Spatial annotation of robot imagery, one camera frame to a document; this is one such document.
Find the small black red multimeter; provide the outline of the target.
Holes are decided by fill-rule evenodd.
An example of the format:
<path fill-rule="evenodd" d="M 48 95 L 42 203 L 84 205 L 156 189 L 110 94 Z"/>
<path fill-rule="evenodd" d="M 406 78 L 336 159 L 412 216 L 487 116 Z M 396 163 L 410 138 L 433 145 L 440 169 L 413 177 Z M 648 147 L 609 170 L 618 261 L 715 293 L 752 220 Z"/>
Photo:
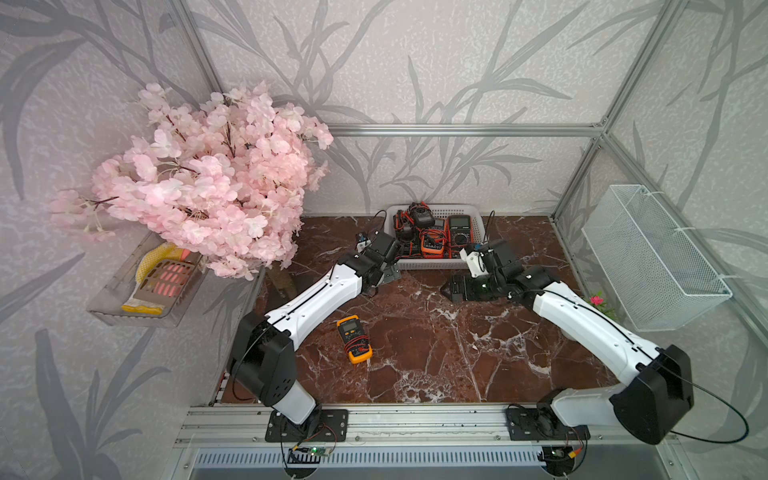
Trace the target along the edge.
<path fill-rule="evenodd" d="M 395 237 L 400 242 L 411 243 L 416 236 L 417 230 L 411 223 L 407 211 L 398 210 L 393 216 L 393 225 Z"/>

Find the large red multimeter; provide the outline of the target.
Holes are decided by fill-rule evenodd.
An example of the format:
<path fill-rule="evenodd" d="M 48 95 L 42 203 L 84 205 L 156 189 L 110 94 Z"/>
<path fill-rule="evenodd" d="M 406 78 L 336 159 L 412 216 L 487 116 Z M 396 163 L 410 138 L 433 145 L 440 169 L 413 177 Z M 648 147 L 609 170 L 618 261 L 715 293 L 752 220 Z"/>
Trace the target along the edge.
<path fill-rule="evenodd" d="M 446 226 L 452 249 L 464 248 L 472 242 L 472 221 L 469 215 L 452 215 L 447 218 Z"/>

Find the orange Victor multimeter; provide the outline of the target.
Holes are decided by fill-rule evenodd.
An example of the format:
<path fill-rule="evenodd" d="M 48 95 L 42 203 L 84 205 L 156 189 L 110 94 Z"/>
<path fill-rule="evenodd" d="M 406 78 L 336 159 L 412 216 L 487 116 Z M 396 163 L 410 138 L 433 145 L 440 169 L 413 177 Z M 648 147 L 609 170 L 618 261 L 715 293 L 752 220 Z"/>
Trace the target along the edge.
<path fill-rule="evenodd" d="M 424 259 L 442 259 L 448 237 L 444 230 L 424 229 L 420 233 L 420 252 Z"/>

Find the small dark grey multimeter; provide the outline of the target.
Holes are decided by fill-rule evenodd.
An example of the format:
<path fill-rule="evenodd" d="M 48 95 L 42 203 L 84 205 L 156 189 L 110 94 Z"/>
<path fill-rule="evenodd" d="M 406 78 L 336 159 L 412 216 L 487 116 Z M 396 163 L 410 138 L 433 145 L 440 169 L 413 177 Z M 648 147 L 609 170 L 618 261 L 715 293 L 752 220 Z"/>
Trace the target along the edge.
<path fill-rule="evenodd" d="M 430 229 L 435 225 L 431 209 L 423 202 L 413 202 L 408 210 L 408 216 L 416 229 Z"/>

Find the small yellow multimeter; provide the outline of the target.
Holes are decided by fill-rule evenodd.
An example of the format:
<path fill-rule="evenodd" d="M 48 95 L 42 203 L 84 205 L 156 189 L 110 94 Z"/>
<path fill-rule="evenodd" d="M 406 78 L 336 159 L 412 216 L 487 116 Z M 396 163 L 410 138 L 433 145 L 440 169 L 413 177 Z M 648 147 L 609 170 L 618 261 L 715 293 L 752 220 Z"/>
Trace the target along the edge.
<path fill-rule="evenodd" d="M 365 363 L 372 358 L 370 338 L 357 315 L 338 320 L 336 328 L 344 344 L 345 355 L 352 365 Z"/>

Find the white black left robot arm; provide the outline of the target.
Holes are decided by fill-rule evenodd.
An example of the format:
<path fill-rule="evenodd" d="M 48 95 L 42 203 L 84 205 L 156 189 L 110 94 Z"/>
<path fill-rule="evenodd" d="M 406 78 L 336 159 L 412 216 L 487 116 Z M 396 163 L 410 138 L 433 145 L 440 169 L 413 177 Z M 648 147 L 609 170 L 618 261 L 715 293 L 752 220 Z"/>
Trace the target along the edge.
<path fill-rule="evenodd" d="M 238 325 L 227 373 L 292 424 L 316 423 L 319 407 L 297 380 L 296 350 L 343 304 L 397 279 L 399 249 L 395 237 L 380 232 L 291 301 L 263 315 L 248 313 Z"/>

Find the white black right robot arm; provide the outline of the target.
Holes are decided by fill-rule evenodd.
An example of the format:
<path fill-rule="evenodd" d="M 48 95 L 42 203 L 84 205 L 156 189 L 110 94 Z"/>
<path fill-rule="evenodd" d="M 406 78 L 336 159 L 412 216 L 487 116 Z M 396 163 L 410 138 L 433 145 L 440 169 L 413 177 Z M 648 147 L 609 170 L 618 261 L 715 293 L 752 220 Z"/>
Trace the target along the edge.
<path fill-rule="evenodd" d="M 504 299 L 551 322 L 613 373 L 609 387 L 563 389 L 537 404 L 546 426 L 622 427 L 659 444 L 694 405 L 689 356 L 661 348 L 590 306 L 542 266 L 523 267 L 503 240 L 463 248 L 466 274 L 452 276 L 442 294 L 454 303 Z"/>

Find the white plastic perforated basket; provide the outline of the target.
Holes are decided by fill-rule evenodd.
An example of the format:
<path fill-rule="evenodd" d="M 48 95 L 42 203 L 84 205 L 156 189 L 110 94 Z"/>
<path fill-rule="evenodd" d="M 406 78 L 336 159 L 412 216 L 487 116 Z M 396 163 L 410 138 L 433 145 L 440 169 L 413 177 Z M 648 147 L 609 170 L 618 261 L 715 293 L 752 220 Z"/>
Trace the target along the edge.
<path fill-rule="evenodd" d="M 470 205 L 413 202 L 387 209 L 384 231 L 401 244 L 401 270 L 466 270 L 461 251 L 486 237 L 482 216 Z"/>

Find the small potted pink flowers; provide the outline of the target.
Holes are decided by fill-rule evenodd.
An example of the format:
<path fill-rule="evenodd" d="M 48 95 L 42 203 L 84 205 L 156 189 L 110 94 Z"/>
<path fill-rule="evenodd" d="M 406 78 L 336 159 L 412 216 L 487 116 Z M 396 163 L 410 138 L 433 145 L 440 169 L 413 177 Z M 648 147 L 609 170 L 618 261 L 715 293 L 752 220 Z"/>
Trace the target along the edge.
<path fill-rule="evenodd" d="M 617 318 L 615 310 L 607 303 L 607 300 L 604 298 L 604 295 L 601 292 L 591 295 L 588 298 L 588 302 L 592 307 L 597 309 L 606 317 L 613 320 Z"/>

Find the pink cherry blossom tree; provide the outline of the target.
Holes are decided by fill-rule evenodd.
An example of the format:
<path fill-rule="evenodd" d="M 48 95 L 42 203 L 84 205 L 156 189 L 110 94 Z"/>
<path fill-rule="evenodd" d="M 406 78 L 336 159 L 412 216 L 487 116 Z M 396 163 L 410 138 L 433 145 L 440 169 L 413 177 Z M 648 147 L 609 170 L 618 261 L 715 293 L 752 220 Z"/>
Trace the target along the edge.
<path fill-rule="evenodd" d="M 298 105 L 276 105 L 265 84 L 215 92 L 174 106 L 156 83 L 139 93 L 153 130 L 98 165 L 90 189 L 62 190 L 52 220 L 97 240 L 103 216 L 146 226 L 201 255 L 223 278 L 251 279 L 262 266 L 288 267 L 296 254 L 305 195 L 333 143 L 328 126 Z"/>

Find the yellow item on shelf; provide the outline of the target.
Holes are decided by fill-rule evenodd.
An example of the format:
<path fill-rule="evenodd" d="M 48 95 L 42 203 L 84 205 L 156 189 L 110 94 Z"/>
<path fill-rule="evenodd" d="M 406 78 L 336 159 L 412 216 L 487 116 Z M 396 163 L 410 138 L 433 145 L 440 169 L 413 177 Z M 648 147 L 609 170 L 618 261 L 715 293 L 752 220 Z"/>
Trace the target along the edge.
<path fill-rule="evenodd" d="M 183 250 L 170 242 L 165 242 L 147 252 L 137 266 L 135 273 L 136 285 L 140 286 L 159 262 L 162 260 L 178 260 L 182 254 Z"/>

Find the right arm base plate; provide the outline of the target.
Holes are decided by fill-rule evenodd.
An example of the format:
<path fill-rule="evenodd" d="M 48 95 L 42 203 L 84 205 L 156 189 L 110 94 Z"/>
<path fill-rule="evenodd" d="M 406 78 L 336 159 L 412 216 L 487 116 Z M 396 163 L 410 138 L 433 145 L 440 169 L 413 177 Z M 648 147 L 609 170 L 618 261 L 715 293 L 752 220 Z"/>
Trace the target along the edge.
<path fill-rule="evenodd" d="M 568 427 L 548 409 L 510 404 L 505 410 L 506 426 L 512 441 L 575 441 L 591 438 L 587 426 Z"/>

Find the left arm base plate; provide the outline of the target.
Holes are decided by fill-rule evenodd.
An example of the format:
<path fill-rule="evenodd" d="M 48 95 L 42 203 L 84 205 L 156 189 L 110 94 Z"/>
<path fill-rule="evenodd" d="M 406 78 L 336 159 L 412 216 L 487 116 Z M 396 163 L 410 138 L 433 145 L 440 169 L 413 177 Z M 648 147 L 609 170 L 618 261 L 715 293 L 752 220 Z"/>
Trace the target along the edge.
<path fill-rule="evenodd" d="M 347 409 L 326 409 L 316 407 L 309 417 L 300 424 L 293 423 L 287 417 L 273 410 L 265 441 L 267 443 L 304 443 L 304 442 L 343 442 L 346 440 L 349 426 Z"/>

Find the clear acrylic wall shelf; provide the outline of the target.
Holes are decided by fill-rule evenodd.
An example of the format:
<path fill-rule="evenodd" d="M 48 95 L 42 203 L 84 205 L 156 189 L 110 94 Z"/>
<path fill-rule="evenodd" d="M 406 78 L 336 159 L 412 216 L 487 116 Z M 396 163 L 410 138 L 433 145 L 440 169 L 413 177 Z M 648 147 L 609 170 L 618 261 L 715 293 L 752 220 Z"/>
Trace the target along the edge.
<path fill-rule="evenodd" d="M 109 326 L 178 326 L 202 282 L 202 256 L 181 248 L 178 260 L 162 260 L 140 286 L 135 282 L 142 257 L 165 242 L 155 233 L 148 234 L 86 311 Z"/>

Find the aluminium front rail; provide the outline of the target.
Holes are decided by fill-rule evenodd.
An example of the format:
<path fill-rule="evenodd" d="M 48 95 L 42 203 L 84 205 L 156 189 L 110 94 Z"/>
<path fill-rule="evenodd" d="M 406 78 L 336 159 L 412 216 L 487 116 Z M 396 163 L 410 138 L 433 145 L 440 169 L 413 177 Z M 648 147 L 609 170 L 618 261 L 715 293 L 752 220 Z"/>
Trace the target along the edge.
<path fill-rule="evenodd" d="M 502 403 L 332 404 L 348 411 L 346 438 L 338 447 L 512 445 Z M 261 405 L 193 407 L 176 435 L 175 448 L 267 447 L 272 410 Z"/>

